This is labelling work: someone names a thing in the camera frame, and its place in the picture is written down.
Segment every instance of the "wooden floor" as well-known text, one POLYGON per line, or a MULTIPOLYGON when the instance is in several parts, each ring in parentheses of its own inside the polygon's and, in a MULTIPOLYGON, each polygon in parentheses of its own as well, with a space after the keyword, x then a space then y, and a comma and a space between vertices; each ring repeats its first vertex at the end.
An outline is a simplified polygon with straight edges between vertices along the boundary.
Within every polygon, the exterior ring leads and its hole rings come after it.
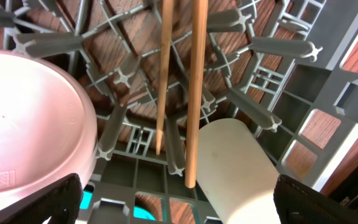
MULTIPOLYGON (((78 11, 78 5, 80 0, 58 0, 62 8, 68 14, 69 20, 72 24, 75 23, 76 13, 78 11)), ((120 13, 131 9, 142 3, 142 0, 108 0, 108 3, 111 9, 115 13, 120 13)), ((181 0, 176 1, 175 3, 175 12, 173 15, 173 38, 176 38, 186 31, 191 30, 191 11, 192 11, 192 1, 191 0, 181 0)), ((262 31, 267 23, 267 20, 272 12, 272 9, 275 5, 274 0, 263 0, 257 6, 258 18, 254 24, 255 34, 262 35, 262 31)), ((222 11, 225 9, 230 9, 236 6, 235 0, 209 0, 209 13, 222 11)), ((64 27, 61 26, 58 19, 53 18, 51 13, 44 11, 43 9, 31 10, 26 18, 28 21, 32 21, 42 27, 58 30, 59 32, 65 32, 64 27)), ((100 22, 104 21, 105 18, 101 12, 100 5, 97 0, 93 0, 91 6, 91 17, 89 19, 88 28, 91 29, 98 25, 100 22)), ((124 20, 121 24, 121 27, 125 30, 126 39, 131 43, 131 48, 133 52, 137 55, 141 55, 149 50, 156 49, 160 44, 160 24, 158 23, 157 18, 151 13, 150 10, 143 11, 138 13, 135 16, 132 16, 124 20)), ((281 39, 291 39, 293 33, 279 29, 275 35, 276 38, 281 39)), ((215 34, 215 38, 218 42, 218 45, 226 52, 233 52, 239 47, 243 47, 248 44, 248 40, 244 34, 215 34)), ((191 39, 187 38, 186 40, 180 42, 177 45, 180 57, 186 68, 190 67, 190 43, 191 39)), ((212 49, 209 46, 207 39, 207 48, 206 48, 206 62, 212 62, 216 59, 215 55, 212 53, 212 49)), ((0 29, 0 48, 2 47, 2 29, 0 29)), ((108 72, 119 65, 120 61, 125 56, 125 50, 122 46, 119 39, 114 35, 114 33, 109 30, 103 32, 102 34, 86 40, 85 47, 89 50, 90 54, 95 59, 96 63, 99 65, 99 70, 101 73, 108 72)), ((250 60, 250 53, 242 54, 240 59, 232 66, 232 77, 231 81, 233 83, 239 82, 241 79, 245 68, 250 60)), ((263 62, 262 66, 269 68, 271 70, 276 70, 278 64, 280 63, 281 58, 277 56, 269 56, 263 62)), ((178 69, 175 65, 171 63, 169 71, 169 81, 174 82, 176 76, 178 75, 178 69)), ((145 70, 146 75, 150 80, 150 84, 154 89, 158 87, 158 68, 159 68, 159 54, 153 54, 145 58, 141 63, 142 68, 145 70)), ((358 72, 358 43, 348 58, 347 62, 344 65, 344 69, 351 70, 353 72, 358 72)), ((143 86, 142 80, 138 77, 135 80, 132 88, 128 90, 123 85, 114 85, 114 77, 110 77, 106 80, 106 83, 112 91, 117 93, 120 99, 125 99, 126 96, 131 95, 131 97, 136 96, 137 94, 143 93, 145 87, 143 86)), ((83 75, 80 78, 80 83, 82 85, 87 85, 90 81, 86 75, 83 75)), ((211 91, 212 94, 217 95, 226 89, 223 78, 220 72, 212 72, 204 75, 204 84, 211 91)), ((102 108, 106 110, 112 110, 113 104, 110 103, 109 99, 105 96, 102 96, 98 93, 95 88, 91 88, 88 91, 89 96, 91 97, 95 107, 102 108)), ((263 93, 256 89, 251 89, 248 94, 255 100, 260 101, 263 97, 263 93)), ((181 87, 176 86, 173 90, 168 92, 167 96, 167 110, 166 113, 174 113, 180 108, 185 108, 187 104, 186 93, 181 89, 181 87)), ((227 110, 228 101, 224 101, 219 104, 218 111, 213 114, 212 120, 222 118, 223 113, 227 110)), ((154 105, 148 106, 137 106, 131 111, 137 116, 156 119, 156 108, 154 105)), ((237 118, 249 123, 249 118, 243 113, 239 113, 237 118)), ((326 144, 330 134, 333 133, 334 127, 337 125, 335 119, 327 117, 323 113, 316 113, 313 119, 310 122, 309 132, 304 133, 307 135, 307 138, 318 139, 321 144, 326 144)), ((102 132, 104 128, 104 121, 98 120, 98 131, 102 132)), ((120 141, 127 141, 129 139, 129 128, 124 128, 119 137, 120 141)), ((313 163, 313 156, 307 155, 307 152, 303 152, 300 149, 300 152, 289 158, 290 163, 294 169, 297 169, 301 174, 306 172, 313 163)), ((324 187, 322 193, 329 194, 333 191, 349 174, 350 172, 358 165, 358 140, 352 147, 351 151, 345 157, 343 162, 336 169, 333 176, 329 179, 328 183, 324 187)), ((156 202, 156 199, 141 197, 139 200, 144 202, 152 202, 151 205, 158 207, 160 202, 156 202)), ((175 208, 175 214, 172 215, 175 223, 194 223, 194 219, 191 217, 191 208, 189 205, 182 205, 177 202, 174 203, 172 208, 175 208)), ((161 217, 161 213, 154 212, 156 216, 161 217)))

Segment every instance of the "wooden surface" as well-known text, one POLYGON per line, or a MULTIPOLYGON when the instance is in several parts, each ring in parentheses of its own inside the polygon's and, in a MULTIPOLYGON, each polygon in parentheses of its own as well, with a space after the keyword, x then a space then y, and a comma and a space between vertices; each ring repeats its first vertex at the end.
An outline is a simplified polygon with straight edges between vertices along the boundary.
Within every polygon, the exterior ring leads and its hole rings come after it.
POLYGON ((162 129, 164 127, 165 104, 167 100, 168 69, 172 38, 172 13, 173 0, 163 1, 162 6, 162 31, 161 31, 161 54, 160 54, 160 76, 158 81, 158 106, 157 106, 157 146, 155 152, 160 154, 162 129))
POLYGON ((191 62, 189 104, 187 111, 186 134, 186 177, 188 188, 196 186, 198 130, 200 128, 201 95, 203 89, 206 18, 208 15, 208 0, 193 2, 193 35, 191 35, 191 62))
MULTIPOLYGON (((63 6, 65 12, 68 13, 69 21, 74 24, 76 20, 76 13, 78 11, 78 5, 80 0, 58 0, 61 6, 63 6)), ((134 6, 141 4, 142 0, 131 0, 131 1, 118 1, 118 0, 109 0, 108 2, 111 9, 115 13, 120 13, 126 11, 134 6)), ((176 38, 183 33, 191 29, 191 12, 192 12, 192 2, 191 0, 181 0, 175 1, 175 9, 173 13, 173 34, 172 37, 176 38)), ((235 7, 235 0, 209 0, 208 13, 222 11, 225 9, 230 9, 235 7)), ((254 28, 256 35, 262 35, 262 31, 266 25, 266 22, 272 13, 272 9, 275 5, 274 0, 263 0, 257 5, 258 18, 255 21, 254 28)), ((53 18, 51 13, 44 11, 43 9, 31 10, 27 16, 24 18, 27 21, 32 21, 40 26, 58 30, 59 32, 65 32, 64 27, 60 24, 59 20, 53 18)), ((105 18, 101 12, 100 5, 96 0, 92 2, 91 5, 91 17, 87 24, 88 28, 93 28, 97 24, 104 21, 105 18)), ((143 11, 138 13, 135 16, 132 16, 124 20, 121 24, 121 27, 124 28, 127 40, 131 43, 131 47, 134 49, 138 55, 145 53, 151 49, 158 48, 160 45, 161 38, 161 28, 158 20, 153 15, 153 13, 148 11, 143 11)), ((230 53, 239 47, 247 45, 249 42, 244 34, 233 34, 233 33, 224 33, 224 34, 214 34, 217 43, 225 51, 225 53, 230 53)), ((279 29, 275 34, 276 38, 282 39, 291 39, 293 34, 283 29, 279 29)), ((124 47, 121 45, 119 39, 114 35, 111 30, 107 30, 102 34, 87 40, 84 46, 90 51, 91 55, 94 57, 96 63, 99 65, 99 71, 101 73, 107 72, 115 68, 125 56, 124 47)), ((180 57, 183 60, 183 63, 186 68, 190 67, 190 38, 185 39, 183 42, 177 44, 177 49, 179 51, 180 57)), ((2 29, 0 29, 0 48, 2 47, 2 29)), ((211 47, 209 46, 209 40, 206 40, 206 58, 205 62, 210 63, 215 60, 216 57, 213 54, 211 47)), ((237 62, 231 67, 232 68, 232 77, 231 81, 233 83, 238 83, 241 79, 246 66, 250 60, 250 53, 242 54, 237 62)), ((153 54, 145 58, 141 62, 141 67, 145 70, 146 75, 150 80, 152 88, 157 89, 158 85, 158 70, 159 70, 159 54, 153 54)), ((264 59, 262 66, 276 70, 278 67, 281 58, 278 56, 269 56, 264 59)), ((344 69, 351 70, 353 72, 358 72, 358 43, 356 44, 354 50, 347 59, 344 69)), ((178 69, 174 63, 170 64, 170 69, 168 71, 168 84, 176 80, 176 75, 178 74, 178 69)), ((124 85, 114 85, 114 77, 110 77, 106 80, 106 83, 112 91, 115 91, 119 97, 124 97, 128 94, 131 96, 143 94, 145 87, 142 84, 142 80, 137 77, 132 88, 128 91, 124 85)), ((90 81, 84 75, 80 80, 82 85, 87 85, 90 81)), ((212 94, 217 95, 218 93, 226 89, 224 85, 223 78, 220 72, 211 72, 206 73, 204 76, 204 85, 211 91, 212 94)), ((105 96, 100 95, 95 88, 90 88, 87 90, 89 96, 91 97, 95 107, 112 110, 113 104, 110 103, 109 99, 105 96)), ((263 96, 263 93, 259 90, 251 88, 247 93, 255 101, 260 101, 263 96)), ((187 105, 187 96, 185 92, 179 87, 175 87, 170 90, 167 95, 167 114, 172 114, 181 108, 185 108, 187 105)), ((219 104, 218 110, 215 114, 212 115, 211 120, 219 119, 223 116, 223 113, 228 107, 228 101, 223 101, 219 104)), ((141 116, 148 119, 156 119, 157 109, 154 105, 150 104, 148 106, 136 106, 131 109, 131 112, 137 116, 141 116)), ((248 124, 249 118, 243 113, 239 113, 237 118, 248 124)), ((100 134, 104 128, 105 121, 98 120, 98 133, 100 134)), ((186 125, 186 121, 181 123, 183 127, 186 125)), ((308 138, 315 138, 320 142, 319 144, 323 145, 327 141, 327 137, 330 132, 333 131, 334 126, 337 125, 335 121, 329 120, 329 118, 324 117, 323 114, 316 116, 309 122, 309 133, 305 132, 303 135, 309 136, 308 138)), ((127 141, 129 139, 130 128, 123 128, 119 137, 120 141, 127 141)), ((310 162, 313 161, 313 155, 307 156, 308 152, 302 152, 299 150, 298 154, 294 154, 293 161, 294 165, 298 166, 298 170, 302 173, 308 169, 310 162)), ((347 156, 338 166, 333 176, 328 180, 325 185, 322 193, 329 194, 335 189, 358 165, 358 140, 353 145, 347 156)), ((190 207, 179 205, 174 206, 175 210, 183 211, 181 213, 175 214, 173 220, 187 220, 190 216, 187 215, 191 213, 190 207)), ((191 223, 191 221, 183 221, 179 223, 191 223)))

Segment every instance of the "wooden chopstick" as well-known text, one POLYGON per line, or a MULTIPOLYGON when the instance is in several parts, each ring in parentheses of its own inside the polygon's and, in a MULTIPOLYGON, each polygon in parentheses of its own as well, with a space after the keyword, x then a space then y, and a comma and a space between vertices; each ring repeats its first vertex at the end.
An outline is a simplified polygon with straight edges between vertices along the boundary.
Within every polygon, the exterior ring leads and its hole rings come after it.
POLYGON ((196 185, 198 130, 200 128, 201 90, 203 87, 207 14, 208 0, 194 0, 186 135, 185 185, 188 188, 193 188, 196 185))
POLYGON ((167 100, 168 67, 172 36, 173 0, 164 0, 162 3, 162 30, 160 55, 160 80, 158 83, 157 107, 157 148, 155 153, 160 154, 164 127, 165 102, 167 100))

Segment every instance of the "teal object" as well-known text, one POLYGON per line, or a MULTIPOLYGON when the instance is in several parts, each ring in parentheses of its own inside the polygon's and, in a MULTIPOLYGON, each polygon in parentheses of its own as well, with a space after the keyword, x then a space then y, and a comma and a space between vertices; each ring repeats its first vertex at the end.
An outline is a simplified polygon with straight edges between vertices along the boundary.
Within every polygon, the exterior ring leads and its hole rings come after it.
POLYGON ((146 219, 146 220, 153 220, 153 221, 155 221, 154 216, 153 216, 149 211, 147 211, 147 210, 144 209, 144 208, 140 208, 140 207, 138 207, 138 206, 135 206, 135 209, 134 209, 134 217, 135 217, 135 218, 141 218, 141 219, 146 219))
POLYGON ((92 199, 92 192, 84 190, 80 209, 88 209, 91 203, 91 199, 92 199))

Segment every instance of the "pink plate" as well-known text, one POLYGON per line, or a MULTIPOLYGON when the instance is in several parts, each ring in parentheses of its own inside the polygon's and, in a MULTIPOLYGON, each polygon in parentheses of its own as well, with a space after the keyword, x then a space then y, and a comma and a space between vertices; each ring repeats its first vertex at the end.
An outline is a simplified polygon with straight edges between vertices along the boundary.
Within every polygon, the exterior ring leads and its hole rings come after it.
POLYGON ((95 164, 96 115, 84 89, 44 60, 0 50, 0 209, 95 164))

